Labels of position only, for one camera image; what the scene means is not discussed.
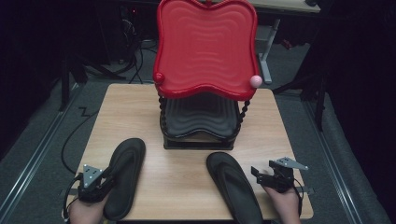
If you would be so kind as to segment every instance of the black cable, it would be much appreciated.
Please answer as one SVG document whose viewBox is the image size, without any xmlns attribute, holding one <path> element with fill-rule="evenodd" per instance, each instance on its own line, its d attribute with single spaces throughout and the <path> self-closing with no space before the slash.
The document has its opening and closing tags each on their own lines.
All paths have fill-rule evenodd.
<svg viewBox="0 0 396 224">
<path fill-rule="evenodd" d="M 150 47 L 147 47 L 147 48 L 142 48 L 142 49 L 154 49 L 154 48 L 156 48 L 156 47 L 158 46 L 158 41 L 157 41 L 157 40 L 154 40 L 154 39 L 152 39 L 152 40 L 143 40 L 142 43 L 143 43 L 143 42 L 151 42 L 151 41 L 154 42 L 154 45 L 153 45 L 153 46 L 150 46 Z"/>
<path fill-rule="evenodd" d="M 92 114 L 90 114 L 86 119 L 84 119 L 74 130 L 73 132 L 71 132 L 69 134 L 69 136 L 67 136 L 66 140 L 64 141 L 64 145 L 62 147 L 62 152 L 61 152 L 61 159 L 62 159 L 62 164 L 64 165 L 64 167 L 73 175 L 77 172 L 75 170 L 73 170 L 72 168 L 70 168 L 67 164 L 66 161 L 64 160 L 64 149 L 66 148 L 66 145 L 68 143 L 68 141 L 70 140 L 70 138 L 73 136 L 73 134 L 90 118 L 92 118 L 94 115 L 96 115 L 99 112 L 99 110 L 93 112 Z"/>
<path fill-rule="evenodd" d="M 300 216 L 303 211 L 304 188 L 296 178 L 294 178 L 294 180 L 300 185 L 301 192 L 303 194 L 302 196 L 300 196 L 300 193 L 298 192 L 297 188 L 293 185 L 294 191 L 296 192 L 298 197 L 298 215 Z"/>
<path fill-rule="evenodd" d="M 140 84 L 143 84 L 142 78 L 140 78 L 140 76 L 138 75 L 139 72 L 140 72 L 140 69 L 142 69 L 142 66 L 143 66 L 143 50 L 142 50 L 142 48 L 139 48 L 139 52 L 140 52 L 140 59 L 141 59 L 141 62 L 140 62 L 139 68 L 136 67 L 136 72 L 134 73 L 134 75 L 132 76 L 131 80 L 129 81 L 129 84 L 131 84 L 132 81 L 134 81 L 134 78 L 135 78 L 136 76 L 139 78 Z"/>
<path fill-rule="evenodd" d="M 157 51 L 155 51 L 154 49 L 145 49 L 145 50 L 151 51 L 153 53 L 157 53 Z"/>
<path fill-rule="evenodd" d="M 133 61 L 129 62 L 125 67 L 123 67 L 123 68 L 121 68 L 120 70 L 117 70 L 117 71 L 115 71 L 115 72 L 112 72 L 112 73 L 113 73 L 114 75 L 120 75 L 120 74 L 122 74 L 122 73 L 125 73 L 125 72 L 131 70 L 135 65 L 136 65 L 136 61 L 133 60 Z M 92 70 L 91 70 L 90 68 L 88 68 L 88 67 L 85 67 L 85 71 L 86 71 L 87 73 L 89 73 L 89 74 L 91 74 L 91 75 L 94 75 L 94 76 L 97 76 L 97 77 L 105 76 L 105 74 L 94 72 L 94 71 L 92 71 Z"/>
<path fill-rule="evenodd" d="M 72 182 L 69 184 L 68 188 L 66 189 L 66 192 L 64 193 L 64 222 L 65 223 L 70 223 L 69 212 L 67 210 L 69 208 L 69 205 L 76 201 L 76 199 L 75 199 L 69 205 L 67 205 L 67 197 L 69 196 L 70 189 L 73 188 L 73 185 L 78 180 L 81 180 L 81 178 L 82 178 L 82 173 L 79 173 L 76 177 L 73 178 Z"/>
</svg>

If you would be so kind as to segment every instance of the gray carpet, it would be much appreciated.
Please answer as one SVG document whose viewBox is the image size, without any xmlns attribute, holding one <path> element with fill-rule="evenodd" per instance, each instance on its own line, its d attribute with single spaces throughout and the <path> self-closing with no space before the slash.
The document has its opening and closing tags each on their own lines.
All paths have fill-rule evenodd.
<svg viewBox="0 0 396 224">
<path fill-rule="evenodd" d="M 273 84 L 262 87 L 274 89 L 291 81 L 308 48 L 309 46 L 302 46 L 286 50 L 282 46 L 274 45 L 268 57 Z M 144 63 L 139 75 L 143 80 L 150 81 L 155 54 L 143 50 L 143 55 Z M 120 67 L 122 65 L 109 66 L 114 70 Z M 131 78 L 134 71 L 132 69 L 124 75 Z M 2 220 L 4 223 L 63 223 L 61 210 L 64 190 L 74 175 L 62 164 L 62 148 L 68 136 L 86 120 L 71 136 L 64 149 L 66 163 L 71 169 L 76 170 L 95 120 L 95 116 L 90 119 L 87 119 L 87 116 L 100 108 L 106 87 L 114 82 L 107 78 L 90 76 L 85 86 L 73 91 L 74 101 L 66 113 L 58 112 L 61 102 L 60 85 L 54 88 L 51 97 L 32 116 L 18 142 L 0 162 L 0 169 L 3 171 L 0 178 L 4 180 L 0 188 L 0 202 L 8 202 L 7 196 L 18 183 L 19 176 L 26 176 L 26 188 L 21 188 L 21 193 L 12 200 L 12 206 L 6 209 L 3 203 L 1 211 L 6 212 L 0 214 L 0 222 Z M 311 103 L 301 102 L 297 93 L 287 91 L 279 94 L 276 96 L 276 102 L 297 161 L 310 167 L 309 171 L 302 172 L 302 175 L 305 184 L 313 191 L 309 198 L 314 216 L 303 223 L 390 223 L 345 140 L 329 98 L 326 98 L 323 117 L 324 130 L 323 133 L 319 133 L 310 116 Z M 47 136 L 46 131 L 59 116 L 62 116 L 62 122 L 59 123 L 56 133 Z M 46 136 L 50 141 L 44 146 L 40 145 Z M 340 199 L 343 190 L 337 188 L 334 169 L 329 166 L 328 155 L 323 149 L 325 147 L 332 153 L 337 171 L 345 181 L 346 192 L 350 192 L 349 196 L 357 208 L 358 221 L 351 220 L 347 205 Z M 30 159 L 38 152 L 43 155 L 43 160 L 36 163 L 36 169 L 28 170 L 30 173 L 26 174 L 25 167 L 31 164 Z"/>
</svg>

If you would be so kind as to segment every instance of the dark background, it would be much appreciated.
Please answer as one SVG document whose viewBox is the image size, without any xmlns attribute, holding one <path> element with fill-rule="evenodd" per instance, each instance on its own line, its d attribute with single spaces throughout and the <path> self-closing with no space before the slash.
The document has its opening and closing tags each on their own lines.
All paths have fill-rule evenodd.
<svg viewBox="0 0 396 224">
<path fill-rule="evenodd" d="M 137 9 L 136 29 L 142 38 L 157 38 L 155 2 L 0 2 L 0 158 L 50 96 L 65 55 L 78 53 L 98 64 L 125 58 L 120 4 Z M 285 16 L 276 43 L 311 44 L 296 79 L 313 73 L 325 77 L 346 139 L 378 200 L 396 222 L 390 184 L 396 159 L 395 1 L 336 0 L 319 5 L 320 16 L 327 19 Z M 268 20 L 259 16 L 260 21 L 273 18 L 271 13 Z M 317 84 L 308 81 L 299 88 Z"/>
</svg>

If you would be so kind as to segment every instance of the black sandal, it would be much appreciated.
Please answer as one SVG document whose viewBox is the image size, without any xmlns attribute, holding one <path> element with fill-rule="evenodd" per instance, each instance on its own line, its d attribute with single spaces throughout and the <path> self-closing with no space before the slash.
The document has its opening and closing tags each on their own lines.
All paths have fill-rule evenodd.
<svg viewBox="0 0 396 224">
<path fill-rule="evenodd" d="M 115 185 L 104 208 L 104 216 L 107 219 L 121 220 L 131 210 L 145 154 L 146 145 L 139 138 L 123 141 L 114 151 L 109 170 L 115 179 Z"/>
<path fill-rule="evenodd" d="M 261 224 L 262 211 L 239 163 L 227 153 L 214 152 L 207 157 L 206 167 L 235 223 Z"/>
</svg>

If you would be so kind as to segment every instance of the wooden tabletop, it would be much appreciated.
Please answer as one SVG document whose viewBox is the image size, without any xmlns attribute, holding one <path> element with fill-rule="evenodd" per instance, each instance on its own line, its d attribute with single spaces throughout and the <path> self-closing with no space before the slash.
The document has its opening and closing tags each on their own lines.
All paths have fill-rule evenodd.
<svg viewBox="0 0 396 224">
<path fill-rule="evenodd" d="M 163 148 L 158 98 L 153 85 L 110 85 L 78 171 L 82 172 L 83 164 L 106 169 L 117 145 L 127 138 L 138 137 L 146 143 L 147 152 L 134 204 L 125 219 L 232 219 L 205 166 L 206 157 L 215 150 Z M 225 152 L 242 166 L 259 201 L 263 218 L 277 218 L 270 198 L 250 174 L 250 166 L 261 173 L 271 173 L 269 160 L 294 159 L 270 90 L 257 90 L 233 150 Z M 294 170 L 294 174 L 304 184 L 300 172 Z M 305 195 L 301 218 L 312 216 L 312 206 Z"/>
</svg>

